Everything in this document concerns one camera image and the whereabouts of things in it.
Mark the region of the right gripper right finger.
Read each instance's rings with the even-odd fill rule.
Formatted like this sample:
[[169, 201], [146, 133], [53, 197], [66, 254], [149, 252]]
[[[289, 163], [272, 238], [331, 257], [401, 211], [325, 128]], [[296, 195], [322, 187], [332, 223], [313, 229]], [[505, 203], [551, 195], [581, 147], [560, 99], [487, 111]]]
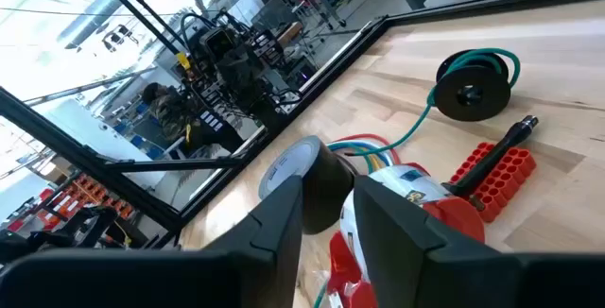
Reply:
[[354, 182], [360, 245], [379, 308], [512, 308], [520, 264], [367, 176]]

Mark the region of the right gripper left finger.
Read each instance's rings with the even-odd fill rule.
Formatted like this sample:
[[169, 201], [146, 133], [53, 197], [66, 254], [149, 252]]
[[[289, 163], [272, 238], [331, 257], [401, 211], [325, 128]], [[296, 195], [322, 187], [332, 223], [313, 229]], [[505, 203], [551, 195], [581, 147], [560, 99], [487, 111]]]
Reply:
[[207, 245], [204, 308], [292, 308], [302, 245], [303, 179], [291, 176]]

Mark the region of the red tape dispenser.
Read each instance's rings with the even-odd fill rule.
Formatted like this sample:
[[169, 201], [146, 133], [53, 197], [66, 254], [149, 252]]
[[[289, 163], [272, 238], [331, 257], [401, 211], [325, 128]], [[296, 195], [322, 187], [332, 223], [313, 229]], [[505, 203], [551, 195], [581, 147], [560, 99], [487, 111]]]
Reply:
[[[425, 209], [445, 225], [474, 239], [485, 240], [483, 221], [475, 207], [456, 197], [420, 165], [387, 166], [369, 174], [400, 197]], [[330, 241], [330, 277], [320, 294], [331, 308], [376, 308], [362, 247], [357, 233], [354, 195], [349, 194], [340, 211], [339, 231]]]

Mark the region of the red bit holder block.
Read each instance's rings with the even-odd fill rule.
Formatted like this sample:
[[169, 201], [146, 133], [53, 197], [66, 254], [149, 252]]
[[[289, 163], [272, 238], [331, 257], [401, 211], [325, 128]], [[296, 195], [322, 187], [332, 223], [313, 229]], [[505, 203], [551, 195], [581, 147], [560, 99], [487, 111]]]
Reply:
[[[494, 147], [495, 144], [487, 142], [478, 144], [447, 184], [458, 185]], [[485, 223], [492, 223], [500, 215], [535, 168], [536, 162], [529, 150], [512, 147], [506, 152], [474, 192], [483, 205], [478, 214]]]

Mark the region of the person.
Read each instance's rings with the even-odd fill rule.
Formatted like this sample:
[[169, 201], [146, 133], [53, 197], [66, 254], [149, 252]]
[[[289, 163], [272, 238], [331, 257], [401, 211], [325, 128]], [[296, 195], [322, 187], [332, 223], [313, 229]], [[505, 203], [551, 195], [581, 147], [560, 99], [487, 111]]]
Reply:
[[181, 95], [174, 87], [157, 82], [146, 86], [143, 102], [157, 119], [166, 140], [175, 141], [182, 136], [188, 145], [204, 145], [201, 124], [196, 117], [199, 103]]

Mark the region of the red parts bin shelf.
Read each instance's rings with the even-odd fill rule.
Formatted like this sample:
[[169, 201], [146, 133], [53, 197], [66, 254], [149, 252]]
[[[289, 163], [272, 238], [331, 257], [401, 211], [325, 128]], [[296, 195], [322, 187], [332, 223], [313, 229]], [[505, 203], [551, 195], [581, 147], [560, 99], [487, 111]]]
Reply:
[[104, 206], [117, 210], [121, 218], [128, 219], [134, 208], [125, 200], [114, 197], [110, 191], [93, 178], [80, 175], [68, 180], [62, 190], [44, 190], [40, 198], [40, 209], [35, 216], [47, 230], [56, 228], [61, 222], [72, 218], [80, 209]]

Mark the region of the dark duct tape roll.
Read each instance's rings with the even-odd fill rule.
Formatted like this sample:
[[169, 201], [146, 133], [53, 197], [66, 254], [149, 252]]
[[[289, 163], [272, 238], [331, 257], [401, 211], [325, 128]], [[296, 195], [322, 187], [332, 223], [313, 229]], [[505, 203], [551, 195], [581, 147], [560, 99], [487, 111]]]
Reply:
[[353, 172], [318, 136], [311, 135], [276, 158], [260, 180], [258, 196], [265, 199], [290, 176], [302, 178], [303, 233], [314, 235], [333, 226], [354, 188]]

